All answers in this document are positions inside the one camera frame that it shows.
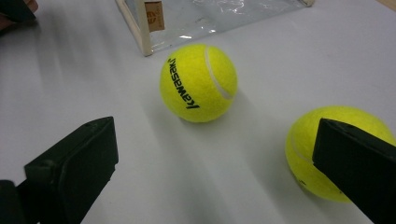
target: kawasaki logo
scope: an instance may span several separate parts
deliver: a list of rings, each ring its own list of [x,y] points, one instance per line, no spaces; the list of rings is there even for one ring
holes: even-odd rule
[[[178,94],[180,95],[181,99],[183,99],[184,102],[186,102],[186,108],[187,109],[195,109],[199,108],[192,97],[187,93],[187,91],[184,89],[183,83],[180,80],[180,77],[178,76],[177,73],[177,67],[176,67],[176,58],[175,59],[169,59],[169,72],[171,74],[172,81],[175,84],[176,90]]]

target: hand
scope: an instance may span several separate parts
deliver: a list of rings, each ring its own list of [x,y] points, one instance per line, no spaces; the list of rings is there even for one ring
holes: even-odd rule
[[[30,8],[32,12],[36,12],[38,4],[36,0],[23,0],[24,3]],[[15,22],[10,21],[6,16],[0,13],[0,31],[14,24]]]

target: white surface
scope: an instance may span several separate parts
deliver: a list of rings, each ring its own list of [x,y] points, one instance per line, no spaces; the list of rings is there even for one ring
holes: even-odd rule
[[[158,91],[174,49],[144,58],[113,0],[40,1],[38,25],[0,36],[0,178],[81,124],[113,116],[120,163],[84,224],[371,223],[353,204],[294,181],[290,125],[354,105],[396,133],[396,13],[374,0],[313,7],[200,39],[239,73],[229,112],[207,124],[171,114]]]

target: plastic wrap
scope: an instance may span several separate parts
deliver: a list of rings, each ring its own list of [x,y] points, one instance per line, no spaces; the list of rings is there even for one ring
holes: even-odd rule
[[[141,35],[137,42],[146,42],[146,48],[150,48],[146,53],[143,50],[145,55],[312,4],[299,0],[165,0],[161,2],[164,29],[149,31],[144,27],[149,14],[144,11],[146,18],[141,14],[147,2],[118,0],[119,6],[120,1],[125,1],[138,26],[138,31],[133,31]]]

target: tennis ball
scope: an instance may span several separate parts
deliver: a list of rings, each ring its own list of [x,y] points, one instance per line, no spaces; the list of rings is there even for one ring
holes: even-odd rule
[[[306,113],[291,126],[286,141],[286,158],[298,182],[321,198],[336,202],[350,202],[348,197],[312,162],[318,124],[322,118],[351,124],[394,146],[396,140],[383,121],[351,106],[320,107]]]
[[[161,71],[164,103],[191,122],[207,122],[223,115],[236,90],[233,63],[216,47],[195,44],[178,49],[169,55]]]

